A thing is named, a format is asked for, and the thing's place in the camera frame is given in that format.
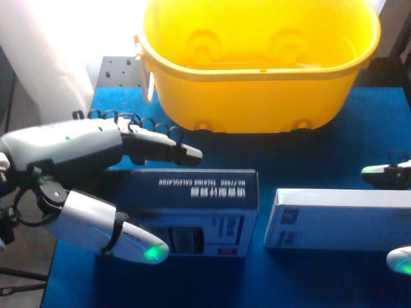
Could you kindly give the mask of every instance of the bin rim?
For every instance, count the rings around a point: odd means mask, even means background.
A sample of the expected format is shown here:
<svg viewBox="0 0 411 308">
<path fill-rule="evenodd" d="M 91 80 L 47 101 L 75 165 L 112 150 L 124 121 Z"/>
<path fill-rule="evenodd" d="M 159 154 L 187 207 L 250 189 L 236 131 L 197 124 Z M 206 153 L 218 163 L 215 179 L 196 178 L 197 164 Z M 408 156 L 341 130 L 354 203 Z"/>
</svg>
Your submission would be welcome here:
<svg viewBox="0 0 411 308">
<path fill-rule="evenodd" d="M 138 31 L 139 43 L 143 47 L 142 59 L 161 70 L 184 80 L 191 81 L 269 81 L 269 80 L 329 80 L 341 78 L 368 68 L 374 58 L 381 38 L 380 19 L 369 0 L 360 0 L 368 10 L 374 35 L 370 46 L 354 60 L 333 67 L 300 68 L 300 69 L 190 69 L 165 59 L 158 54 L 144 34 L 144 17 L 150 1 L 145 1 L 142 9 L 141 27 Z"/>
</svg>

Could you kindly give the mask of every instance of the blue table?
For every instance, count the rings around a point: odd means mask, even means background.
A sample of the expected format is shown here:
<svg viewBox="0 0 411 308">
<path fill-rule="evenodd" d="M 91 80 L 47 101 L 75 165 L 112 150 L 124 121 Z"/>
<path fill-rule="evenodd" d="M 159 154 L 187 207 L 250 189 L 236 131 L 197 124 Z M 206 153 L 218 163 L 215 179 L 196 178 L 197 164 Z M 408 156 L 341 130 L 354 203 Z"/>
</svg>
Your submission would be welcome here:
<svg viewBox="0 0 411 308">
<path fill-rule="evenodd" d="M 170 123 L 157 98 L 145 105 L 139 89 L 99 88 L 93 108 Z M 42 306 L 411 307 L 411 280 L 386 268 L 386 252 L 263 248 L 278 187 L 370 189 L 361 181 L 361 168 L 386 163 L 392 150 L 410 151 L 410 133 L 410 107 L 400 88 L 353 89 L 337 117 L 312 132 L 187 133 L 184 141 L 204 153 L 202 168 L 259 171 L 260 211 L 247 258 L 170 257 L 146 266 L 106 262 L 59 241 Z M 135 166 L 125 158 L 114 168 Z"/>
</svg>

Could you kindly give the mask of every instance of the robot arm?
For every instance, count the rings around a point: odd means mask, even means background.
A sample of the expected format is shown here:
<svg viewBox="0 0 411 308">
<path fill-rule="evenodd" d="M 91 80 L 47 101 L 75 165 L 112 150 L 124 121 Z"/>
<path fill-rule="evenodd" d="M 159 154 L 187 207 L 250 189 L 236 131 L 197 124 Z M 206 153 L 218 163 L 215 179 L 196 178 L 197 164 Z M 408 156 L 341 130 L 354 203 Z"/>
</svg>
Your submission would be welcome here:
<svg viewBox="0 0 411 308">
<path fill-rule="evenodd" d="M 22 223 L 45 226 L 73 246 L 104 255 L 148 264 L 167 258 L 167 244 L 134 225 L 115 206 L 66 190 L 80 178 L 117 164 L 123 155 L 135 164 L 156 160 L 196 166 L 201 162 L 200 150 L 144 129 L 140 118 L 137 122 L 114 114 L 111 119 L 80 116 L 77 121 L 17 130 L 0 138 L 0 195 L 20 188 L 13 206 L 0 213 L 0 237 L 5 244 L 14 238 L 4 237 L 10 235 L 4 229 Z M 37 205 L 44 213 L 41 221 L 26 221 L 18 211 L 19 200 L 28 190 L 36 194 Z"/>
</svg>

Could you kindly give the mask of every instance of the green light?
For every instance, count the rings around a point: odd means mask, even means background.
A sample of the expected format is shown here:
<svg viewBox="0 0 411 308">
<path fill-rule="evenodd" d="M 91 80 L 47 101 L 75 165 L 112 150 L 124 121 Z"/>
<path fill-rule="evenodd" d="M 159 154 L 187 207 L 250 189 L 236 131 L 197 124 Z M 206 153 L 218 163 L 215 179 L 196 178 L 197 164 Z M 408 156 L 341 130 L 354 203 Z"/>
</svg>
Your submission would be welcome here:
<svg viewBox="0 0 411 308">
<path fill-rule="evenodd" d="M 144 256 L 147 260 L 159 260 L 162 250 L 158 246 L 151 247 L 149 250 L 144 252 Z"/>
<path fill-rule="evenodd" d="M 406 275 L 411 275 L 411 263 L 408 262 L 400 262 L 396 268 L 396 272 Z"/>
</svg>

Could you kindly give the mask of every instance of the white cylinder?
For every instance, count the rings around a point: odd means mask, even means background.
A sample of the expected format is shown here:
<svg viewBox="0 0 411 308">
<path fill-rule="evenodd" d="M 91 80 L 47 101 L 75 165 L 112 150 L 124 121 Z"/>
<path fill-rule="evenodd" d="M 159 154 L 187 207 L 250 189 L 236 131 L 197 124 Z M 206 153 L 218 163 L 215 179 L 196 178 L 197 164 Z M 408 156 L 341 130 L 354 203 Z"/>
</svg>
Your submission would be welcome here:
<svg viewBox="0 0 411 308">
<path fill-rule="evenodd" d="M 72 119 L 75 110 L 88 111 L 94 95 L 81 46 L 70 31 L 76 17 L 65 17 L 58 3 L 0 1 L 0 45 L 44 124 Z"/>
</svg>

